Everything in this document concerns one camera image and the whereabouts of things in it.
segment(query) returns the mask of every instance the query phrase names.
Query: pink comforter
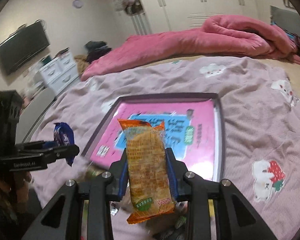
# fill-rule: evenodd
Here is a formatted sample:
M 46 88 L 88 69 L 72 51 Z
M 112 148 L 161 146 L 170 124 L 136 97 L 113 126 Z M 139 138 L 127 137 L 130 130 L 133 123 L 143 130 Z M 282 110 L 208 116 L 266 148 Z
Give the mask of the pink comforter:
M 217 15 L 208 18 L 201 28 L 130 36 L 121 47 L 93 61 L 81 80 L 181 55 L 218 53 L 285 58 L 300 64 L 296 52 L 295 44 L 275 25 L 245 16 Z

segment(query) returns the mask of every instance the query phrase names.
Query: orange snack wrapper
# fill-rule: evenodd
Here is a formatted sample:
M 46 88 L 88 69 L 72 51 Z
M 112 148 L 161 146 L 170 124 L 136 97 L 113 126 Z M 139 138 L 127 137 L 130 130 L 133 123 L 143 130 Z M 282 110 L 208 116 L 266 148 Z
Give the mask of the orange snack wrapper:
M 130 197 L 133 213 L 129 224 L 172 213 L 166 155 L 164 122 L 151 127 L 148 122 L 118 119 L 127 139 Z

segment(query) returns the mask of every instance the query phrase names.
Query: hand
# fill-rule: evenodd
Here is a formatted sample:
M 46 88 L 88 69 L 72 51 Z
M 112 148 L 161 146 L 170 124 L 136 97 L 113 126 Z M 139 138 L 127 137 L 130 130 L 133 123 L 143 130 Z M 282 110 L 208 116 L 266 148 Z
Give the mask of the hand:
M 29 186 L 28 182 L 31 181 L 30 172 L 18 171 L 13 173 L 13 177 L 16 185 L 17 203 L 11 203 L 17 212 L 22 212 L 28 201 Z M 9 208 L 7 197 L 4 193 L 10 193 L 11 186 L 0 179 L 0 206 L 3 209 Z

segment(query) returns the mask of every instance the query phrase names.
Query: cartoon bear print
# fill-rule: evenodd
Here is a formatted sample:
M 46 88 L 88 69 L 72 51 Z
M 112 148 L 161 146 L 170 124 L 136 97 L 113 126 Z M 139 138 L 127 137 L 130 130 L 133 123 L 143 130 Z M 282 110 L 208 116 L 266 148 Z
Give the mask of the cartoon bear print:
M 269 201 L 273 193 L 279 192 L 284 186 L 285 173 L 274 160 L 255 161 L 252 164 L 252 175 L 255 179 L 254 200 L 257 202 Z
M 224 65 L 217 65 L 215 63 L 212 63 L 209 66 L 202 67 L 200 69 L 200 73 L 205 75 L 206 78 L 208 78 L 223 73 L 225 69 L 226 66 Z
M 273 82 L 271 85 L 271 88 L 274 90 L 280 91 L 280 93 L 283 95 L 285 100 L 291 105 L 294 106 L 294 101 L 293 101 L 293 91 L 291 88 L 291 85 L 288 81 L 286 80 L 278 80 L 276 82 Z
M 274 177 L 274 174 L 268 172 L 269 167 L 270 163 L 264 160 L 252 164 L 252 175 L 255 178 L 254 199 L 256 201 L 267 201 L 273 193 L 271 178 Z

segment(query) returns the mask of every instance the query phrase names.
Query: pink book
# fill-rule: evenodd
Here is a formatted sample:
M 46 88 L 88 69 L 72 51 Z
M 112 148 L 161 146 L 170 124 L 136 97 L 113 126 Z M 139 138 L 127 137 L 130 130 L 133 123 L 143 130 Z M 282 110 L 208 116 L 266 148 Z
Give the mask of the pink book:
M 180 103 L 122 102 L 90 160 L 104 168 L 120 160 L 126 141 L 117 119 L 142 120 L 152 126 L 164 121 L 165 147 L 171 147 L 176 159 L 183 161 L 189 171 L 204 179 L 217 181 L 220 173 L 218 166 L 221 166 L 219 131 L 215 129 L 217 118 L 212 100 Z

